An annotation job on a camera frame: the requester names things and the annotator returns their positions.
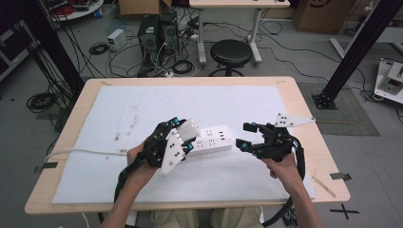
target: desk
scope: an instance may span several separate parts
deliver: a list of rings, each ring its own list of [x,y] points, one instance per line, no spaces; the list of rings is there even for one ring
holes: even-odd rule
[[[283,100],[287,114],[311,116],[308,106],[299,92],[296,82],[291,77],[247,77],[247,78],[170,78],[170,79],[96,79],[89,80],[84,87],[66,126],[54,147],[60,151],[74,146],[81,127],[102,86],[275,86]],[[350,193],[343,180],[332,180],[329,174],[337,173],[336,164],[315,124],[306,124],[294,128],[295,136],[305,148],[307,172],[316,177],[313,180],[317,193],[314,202],[346,201]],[[67,154],[53,156],[50,162],[58,162],[56,168],[44,169],[26,205],[28,214],[58,214],[109,211],[111,203],[106,204],[59,204],[51,203],[67,160]],[[259,205],[279,204],[282,202],[262,201]],[[136,211],[214,208],[257,205],[255,201],[198,202],[198,203],[137,203]]]
[[[259,19],[261,15],[261,9],[263,8],[287,8],[290,7],[288,1],[279,2],[277,0],[190,0],[189,4],[193,8],[199,9],[199,40],[198,40],[198,50],[199,50],[199,62],[203,66],[205,65],[205,51],[203,42],[203,28],[202,28],[202,9],[205,8],[256,8],[253,29],[251,34],[247,37],[248,43],[252,49],[252,53],[255,59],[255,65],[261,63],[261,57],[258,51],[258,47],[255,43],[256,34],[259,28]]]

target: stool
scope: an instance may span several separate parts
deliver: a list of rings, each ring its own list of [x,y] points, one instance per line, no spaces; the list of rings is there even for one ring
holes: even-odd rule
[[[233,71],[243,76],[243,74],[234,68],[243,67],[251,60],[252,49],[242,41],[221,40],[211,47],[210,54],[219,63],[219,67],[225,66],[225,68],[214,70],[208,75],[209,77],[213,77],[213,74],[224,70],[225,76],[232,76]]]

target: white paper sheet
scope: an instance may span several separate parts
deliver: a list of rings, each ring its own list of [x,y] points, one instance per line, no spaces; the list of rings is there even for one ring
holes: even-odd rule
[[[199,128],[227,125],[235,139],[261,143],[260,133],[243,123],[272,123],[284,112],[274,86],[104,86],[86,118],[74,148],[120,153],[141,143],[158,123],[193,118]],[[113,202],[124,156],[71,152],[53,203]],[[311,198],[315,192],[304,181]],[[160,170],[138,202],[283,200],[288,194],[266,165],[236,146],[189,157],[166,177]]]

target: power cord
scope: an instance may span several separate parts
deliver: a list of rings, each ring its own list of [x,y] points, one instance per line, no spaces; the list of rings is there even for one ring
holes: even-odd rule
[[[105,42],[95,43],[89,48],[89,53],[93,55],[101,55],[109,50],[109,45]]]
[[[185,69],[182,69],[182,67],[178,68],[178,66],[181,66],[181,65],[185,65]],[[172,70],[176,74],[185,74],[185,73],[192,71],[192,69],[193,69],[192,62],[190,62],[186,59],[179,60],[172,66]]]
[[[57,102],[55,93],[39,93],[27,100],[27,108],[33,113],[41,113],[50,109]]]

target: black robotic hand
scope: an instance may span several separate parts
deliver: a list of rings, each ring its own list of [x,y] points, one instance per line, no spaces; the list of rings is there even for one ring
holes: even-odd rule
[[[127,180],[128,175],[139,169],[142,164],[147,162],[150,166],[158,168],[163,165],[163,156],[165,154],[166,145],[168,142],[168,134],[173,128],[177,128],[185,122],[185,119],[179,120],[175,117],[167,122],[162,122],[157,125],[155,130],[146,139],[144,143],[144,150],[137,155],[134,162],[129,164],[119,174],[118,183],[115,189],[114,201],[116,201],[116,199],[119,197],[119,193],[125,185],[125,181]],[[193,149],[193,145],[191,143],[195,140],[196,137],[183,142],[182,150],[185,154],[189,153],[190,150]]]
[[[270,123],[266,125],[244,123],[243,130],[255,133],[259,130],[264,143],[252,144],[251,142],[237,139],[236,147],[242,152],[251,153],[258,159],[273,159],[276,162],[281,162],[286,155],[291,153],[294,145],[293,137],[285,127],[275,127]]]

